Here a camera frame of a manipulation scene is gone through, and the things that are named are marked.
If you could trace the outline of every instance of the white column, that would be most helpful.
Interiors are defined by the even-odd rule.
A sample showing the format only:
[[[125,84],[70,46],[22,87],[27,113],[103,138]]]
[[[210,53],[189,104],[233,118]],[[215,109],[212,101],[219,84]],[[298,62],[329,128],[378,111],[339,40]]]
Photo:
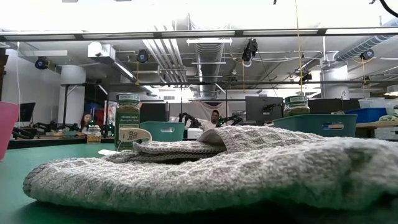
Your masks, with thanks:
[[[323,71],[324,81],[343,81],[347,79],[347,65]],[[343,100],[349,100],[348,84],[322,84],[321,90],[323,91],[321,94],[324,99],[341,99],[343,97]]]
[[[64,65],[61,71],[61,84],[73,84],[73,83],[84,83],[86,82],[86,70],[79,66]],[[60,101],[58,108],[58,123],[63,121],[63,102],[65,99],[65,87],[60,89]],[[85,104],[85,87],[76,87],[69,95],[67,99],[67,117],[65,119],[66,124],[80,123],[81,116],[83,115]]]

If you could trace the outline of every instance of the woman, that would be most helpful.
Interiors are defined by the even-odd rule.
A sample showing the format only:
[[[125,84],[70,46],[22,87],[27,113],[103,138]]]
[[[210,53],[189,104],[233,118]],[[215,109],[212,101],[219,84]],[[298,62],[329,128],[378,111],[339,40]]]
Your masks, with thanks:
[[[78,132],[77,135],[84,136],[85,134],[87,134],[88,124],[90,123],[90,121],[91,121],[91,114],[89,113],[83,114],[80,121],[80,132]]]

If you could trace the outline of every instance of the blue bin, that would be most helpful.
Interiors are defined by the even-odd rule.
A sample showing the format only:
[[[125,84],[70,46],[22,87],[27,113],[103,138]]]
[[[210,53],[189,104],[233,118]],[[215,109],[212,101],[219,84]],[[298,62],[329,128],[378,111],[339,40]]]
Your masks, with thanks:
[[[304,114],[274,120],[274,127],[324,137],[355,137],[355,114]]]
[[[344,111],[345,114],[356,114],[357,123],[369,123],[379,121],[381,116],[387,115],[385,108],[362,108],[358,110]]]
[[[185,123],[147,121],[139,125],[152,135],[153,141],[182,141]]]

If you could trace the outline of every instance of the pink cup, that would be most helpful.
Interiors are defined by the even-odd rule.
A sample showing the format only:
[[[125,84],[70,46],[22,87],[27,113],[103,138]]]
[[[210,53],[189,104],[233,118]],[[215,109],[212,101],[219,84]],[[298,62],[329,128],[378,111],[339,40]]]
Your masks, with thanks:
[[[0,102],[0,160],[4,159],[12,129],[18,120],[18,105]]]

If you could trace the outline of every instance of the wall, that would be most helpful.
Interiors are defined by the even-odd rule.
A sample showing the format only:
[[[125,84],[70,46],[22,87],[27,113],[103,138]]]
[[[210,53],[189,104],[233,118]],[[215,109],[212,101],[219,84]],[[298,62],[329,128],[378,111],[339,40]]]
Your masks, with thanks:
[[[2,101],[18,103],[17,68],[15,50],[7,50],[9,55],[2,87]],[[36,102],[33,121],[49,123],[57,119],[60,91],[60,74],[50,70],[38,70],[32,62],[18,59],[21,103]]]

